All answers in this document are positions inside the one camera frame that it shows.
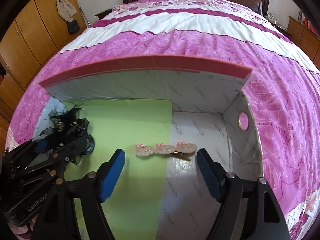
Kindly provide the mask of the wooden wardrobe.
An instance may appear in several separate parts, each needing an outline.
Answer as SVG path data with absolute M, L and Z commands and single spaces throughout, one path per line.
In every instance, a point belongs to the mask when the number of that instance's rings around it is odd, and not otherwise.
M 76 0 L 67 0 L 76 9 Z M 1 110 L 9 110 L 10 124 L 1 128 L 5 147 L 15 148 L 31 139 L 49 96 L 36 76 L 65 45 L 86 29 L 81 12 L 74 19 L 80 29 L 73 34 L 59 15 L 57 0 L 30 0 L 13 20 L 1 41 L 1 64 L 6 75 L 1 82 Z

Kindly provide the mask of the pink cardboard shoe box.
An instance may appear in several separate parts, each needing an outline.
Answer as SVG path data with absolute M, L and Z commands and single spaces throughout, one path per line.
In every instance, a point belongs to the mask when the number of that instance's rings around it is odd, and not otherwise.
M 245 180 L 263 174 L 259 134 L 243 87 L 253 69 L 187 56 L 135 56 L 87 64 L 40 82 L 45 107 L 84 107 L 95 139 L 75 179 L 122 148 L 126 162 L 103 210 L 116 239 L 205 239 L 219 210 L 196 162 L 135 155 L 136 145 L 185 141 Z

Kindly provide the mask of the beige hanging cloth bag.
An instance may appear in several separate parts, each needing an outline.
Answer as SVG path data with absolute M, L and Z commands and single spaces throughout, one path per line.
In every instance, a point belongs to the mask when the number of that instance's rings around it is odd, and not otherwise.
M 68 23 L 73 21 L 74 15 L 77 13 L 77 10 L 72 3 L 68 0 L 57 0 L 56 1 L 57 12 L 58 14 Z

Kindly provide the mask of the dark wooden nightstand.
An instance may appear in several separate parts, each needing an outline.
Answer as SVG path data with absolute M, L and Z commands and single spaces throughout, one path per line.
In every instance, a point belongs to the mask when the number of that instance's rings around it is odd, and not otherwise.
M 112 9 L 107 9 L 103 12 L 100 12 L 98 14 L 96 14 L 95 16 L 99 19 L 99 20 L 102 20 L 104 17 L 106 17 L 109 13 L 112 12 Z

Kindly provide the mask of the floral pink bed quilt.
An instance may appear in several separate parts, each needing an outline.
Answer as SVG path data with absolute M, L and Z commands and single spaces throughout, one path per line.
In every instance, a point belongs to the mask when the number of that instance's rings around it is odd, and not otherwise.
M 262 16 L 225 0 L 139 0 L 117 5 L 42 68 L 18 104 L 6 146 L 30 139 L 49 100 L 40 82 L 84 64 L 142 55 L 197 56 L 253 69 L 244 94 L 264 174 L 301 239 L 319 214 L 319 70 Z

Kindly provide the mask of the black feather hair accessory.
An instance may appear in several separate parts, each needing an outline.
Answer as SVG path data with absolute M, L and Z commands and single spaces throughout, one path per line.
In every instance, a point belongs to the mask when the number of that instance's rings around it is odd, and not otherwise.
M 53 127 L 48 127 L 40 134 L 43 136 L 43 154 L 48 157 L 45 161 L 47 165 L 78 164 L 82 156 L 93 152 L 95 142 L 87 131 L 89 121 L 79 118 L 81 110 L 82 107 L 74 106 L 66 112 L 50 113 Z

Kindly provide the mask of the black hanging bag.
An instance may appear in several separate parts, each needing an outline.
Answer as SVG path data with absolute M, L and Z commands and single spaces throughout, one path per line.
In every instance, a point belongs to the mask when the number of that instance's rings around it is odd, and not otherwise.
M 72 22 L 66 22 L 67 31 L 70 35 L 77 33 L 80 30 L 80 26 L 77 20 L 73 20 Z

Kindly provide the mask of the pink bow hair clip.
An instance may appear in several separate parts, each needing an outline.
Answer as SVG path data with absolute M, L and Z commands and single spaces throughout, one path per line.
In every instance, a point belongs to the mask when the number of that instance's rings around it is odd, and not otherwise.
M 177 142 L 176 145 L 156 144 L 146 146 L 143 144 L 136 145 L 135 155 L 138 157 L 149 157 L 151 155 L 169 155 L 177 159 L 191 161 L 191 156 L 197 152 L 197 145 L 185 141 Z

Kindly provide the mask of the wooden side cabinet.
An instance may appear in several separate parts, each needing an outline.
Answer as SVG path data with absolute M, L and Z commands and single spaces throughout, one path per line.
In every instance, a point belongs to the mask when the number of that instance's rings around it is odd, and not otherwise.
M 291 16 L 289 17 L 287 32 L 290 34 L 290 40 L 304 51 L 319 69 L 319 37 Z

